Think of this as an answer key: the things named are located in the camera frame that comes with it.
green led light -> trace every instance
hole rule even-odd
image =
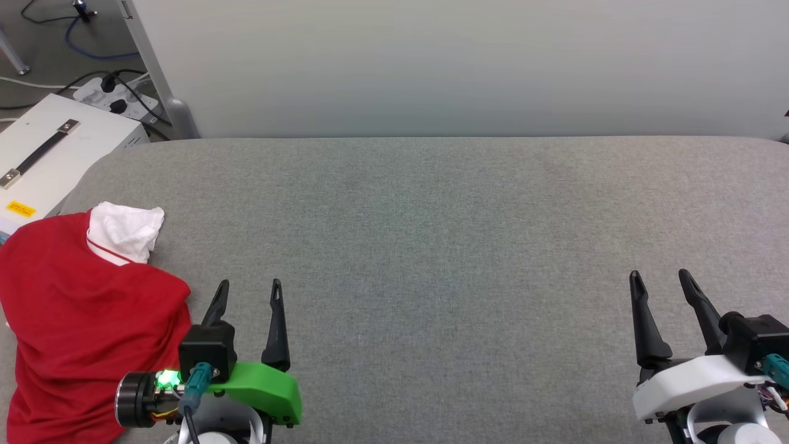
[[[156,386],[160,389],[172,389],[181,384],[181,373],[177,370],[163,370],[156,376]]]

metal table leg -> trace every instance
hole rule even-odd
[[[0,49],[6,53],[6,57],[8,57],[8,59],[11,61],[13,68],[17,71],[17,74],[22,75],[30,71],[30,66],[26,66],[24,63],[22,63],[22,59],[19,58],[17,52],[11,46],[11,42],[8,41],[8,37],[6,37],[2,27],[0,27]]]

wire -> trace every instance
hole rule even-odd
[[[64,86],[63,88],[60,88],[58,91],[55,92],[55,94],[62,94],[63,92],[65,92],[69,88],[71,88],[72,86],[76,85],[77,82],[79,82],[81,80],[84,80],[86,77],[90,77],[90,76],[92,76],[94,74],[104,74],[104,73],[107,73],[107,72],[106,71],[93,71],[91,73],[87,73],[84,76],[81,76],[81,77],[77,78],[75,81],[73,81],[73,82],[69,83],[68,85]],[[15,107],[0,107],[0,110],[3,110],[3,111],[24,110],[25,108],[34,107],[36,104],[38,104],[38,102],[30,103],[30,104],[27,104],[27,105],[17,105]]]
[[[60,88],[57,92],[55,92],[55,94],[61,94],[62,92],[66,91],[67,89],[69,89],[72,86],[74,86],[77,82],[82,81],[86,77],[90,77],[90,76],[92,76],[94,74],[106,74],[106,75],[110,75],[110,76],[114,77],[115,80],[119,81],[123,86],[126,87],[126,89],[129,90],[129,92],[132,93],[132,96],[134,96],[140,102],[140,105],[142,105],[143,108],[145,108],[146,111],[148,111],[149,113],[151,113],[151,115],[153,115],[156,118],[158,118],[165,125],[168,125],[168,126],[172,126],[173,125],[169,121],[167,121],[164,118],[162,118],[161,115],[157,115],[155,112],[153,112],[153,110],[151,108],[149,108],[148,105],[146,105],[145,102],[140,98],[140,95],[137,94],[136,91],[134,91],[133,89],[131,89],[129,87],[129,84],[127,84],[125,81],[123,81],[116,73],[111,73],[110,71],[92,71],[90,73],[87,73],[84,76],[80,76],[75,81],[69,83],[68,85],[64,86],[63,88]],[[31,103],[31,104],[28,104],[28,105],[18,105],[16,107],[0,107],[0,110],[3,110],[3,111],[24,110],[25,108],[34,107],[37,103],[38,102]]]
[[[786,412],[789,410],[787,407],[787,403],[781,399],[781,395],[778,394],[778,390],[775,387],[768,386],[767,391],[772,395],[772,401],[776,403],[778,408],[781,409],[782,412]]]
[[[79,20],[79,17],[75,18],[74,21],[72,21],[69,25],[69,28],[65,30],[65,44],[76,52],[94,60],[117,60],[119,58],[136,57],[140,55],[139,52],[127,52],[126,54],[116,55],[95,55],[77,47],[74,43],[71,43],[71,31],[74,29],[74,25],[77,24]]]
[[[150,75],[151,75],[151,74],[149,74],[149,73],[145,73],[145,74],[143,74],[143,75],[139,76],[138,78],[136,78],[136,79],[134,79],[134,80],[132,80],[132,81],[141,81],[141,80],[143,80],[144,78],[146,78],[146,77],[148,77],[148,76],[150,76]]]
[[[146,73],[145,71],[139,71],[139,70],[126,70],[126,69],[123,69],[123,70],[115,70],[115,71],[113,71],[113,73],[115,73],[115,75],[118,75],[118,74],[120,74],[120,73],[142,74],[141,76],[139,76],[138,78],[136,78],[136,79],[134,79],[134,80],[140,80],[141,78],[143,78],[143,77],[145,77],[145,76],[147,76],[147,75],[148,75],[148,73]]]
[[[186,428],[189,429],[189,437],[192,439],[192,444],[200,444],[197,439],[197,430],[195,429],[195,421],[192,419],[192,409],[184,407],[184,421],[186,421]]]
[[[152,413],[152,414],[151,414],[151,416],[153,416],[154,418],[164,418],[165,416],[170,416],[170,415],[172,415],[173,413],[175,413],[175,412],[177,412],[177,411],[178,411],[178,407],[176,407],[176,408],[174,408],[174,409],[170,410],[169,412],[164,412],[164,413]]]
[[[24,15],[24,11],[27,11],[28,8],[30,7],[30,5],[32,5],[35,2],[36,2],[36,0],[30,0],[30,2],[27,5],[25,5],[24,8],[22,8],[22,10],[19,12],[19,14],[22,16],[22,18],[24,18],[26,21],[31,21],[32,23],[35,23],[35,24],[45,24],[45,23],[49,23],[51,21],[68,20],[70,18],[80,18],[79,16],[67,16],[67,17],[49,18],[49,19],[46,19],[46,20],[35,20],[35,19],[32,19],[32,18]]]
[[[144,127],[145,127],[145,128],[148,130],[148,131],[151,131],[153,134],[156,134],[157,136],[159,136],[159,138],[160,138],[160,139],[162,139],[163,141],[168,141],[168,142],[170,141],[170,138],[169,138],[168,136],[165,136],[163,132],[161,132],[161,131],[157,130],[157,129],[156,129],[156,128],[155,128],[153,125],[151,125],[150,123],[143,122],[142,120],[137,120],[137,121],[138,121],[139,123],[142,123],[142,125],[143,125],[143,126],[144,126]]]
[[[39,85],[37,83],[28,83],[26,81],[12,79],[12,78],[8,78],[8,77],[0,77],[0,80],[11,81],[13,83],[18,83],[19,85],[24,85],[24,86],[32,86],[33,88],[45,88],[45,89],[63,89],[64,88],[63,85]],[[69,86],[69,88],[70,89],[79,89],[78,86]]]

power strip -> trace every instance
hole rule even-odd
[[[78,90],[74,92],[73,98],[77,102],[85,103],[86,105],[91,105],[93,107],[97,107],[98,109],[109,111],[113,114],[122,115],[123,117],[128,117],[129,119],[140,120],[141,122],[149,123],[153,125],[159,119],[156,116],[151,115],[148,110],[143,107],[142,103],[123,85],[115,85],[115,89],[112,92],[104,92],[101,89],[101,77],[96,77],[91,79],[85,85],[80,86]],[[161,106],[159,105],[159,101],[152,98],[145,96],[143,94],[137,93],[138,96],[143,100],[146,106],[151,108],[153,112],[156,114],[161,113]],[[110,107],[112,103],[118,102],[122,100],[125,103],[125,110],[118,112],[118,106],[122,107],[122,104],[116,104],[116,110],[113,111]]]

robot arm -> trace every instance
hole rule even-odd
[[[205,318],[178,347],[178,370],[132,372],[115,395],[123,427],[177,424],[166,444],[269,444],[274,425],[301,422],[301,395],[290,368],[282,285],[271,289],[271,326],[260,363],[237,363],[235,328],[222,321],[230,283],[217,289]]]
[[[789,356],[789,329],[768,314],[744,318],[731,312],[721,318],[687,270],[679,271],[679,280],[707,345],[705,355],[694,359],[671,359],[641,275],[630,274],[641,367],[633,394],[636,417],[664,423],[673,444],[780,444],[765,411],[789,413],[789,363],[782,357]]]

